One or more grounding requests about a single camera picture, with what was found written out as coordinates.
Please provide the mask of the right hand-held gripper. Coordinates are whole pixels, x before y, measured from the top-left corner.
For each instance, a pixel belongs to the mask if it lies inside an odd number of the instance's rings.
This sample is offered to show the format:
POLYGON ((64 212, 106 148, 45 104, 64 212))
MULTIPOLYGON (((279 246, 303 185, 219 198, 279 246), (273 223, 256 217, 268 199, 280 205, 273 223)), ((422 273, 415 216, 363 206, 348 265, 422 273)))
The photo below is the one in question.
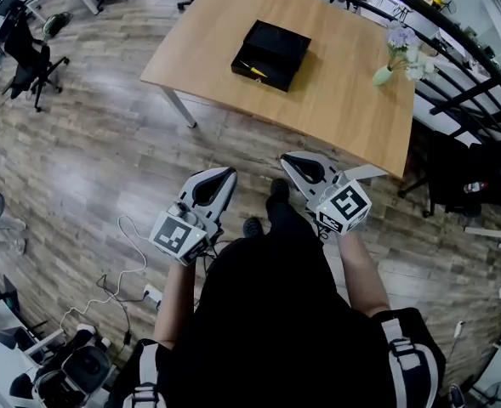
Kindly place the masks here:
POLYGON ((363 188, 355 179, 348 180, 326 156, 291 151, 281 155, 281 165, 308 201, 306 207, 317 223, 345 235, 367 217, 370 199, 363 188))

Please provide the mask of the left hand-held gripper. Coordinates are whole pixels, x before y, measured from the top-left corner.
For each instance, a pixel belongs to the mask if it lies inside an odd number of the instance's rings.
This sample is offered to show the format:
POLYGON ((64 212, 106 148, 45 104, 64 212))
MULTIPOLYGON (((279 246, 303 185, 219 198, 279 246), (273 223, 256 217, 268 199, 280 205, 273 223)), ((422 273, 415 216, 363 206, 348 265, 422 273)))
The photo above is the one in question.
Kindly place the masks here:
POLYGON ((190 176, 179 198, 161 211, 148 241, 160 251, 190 266, 223 233, 219 218, 236 187, 233 167, 216 167, 190 176))

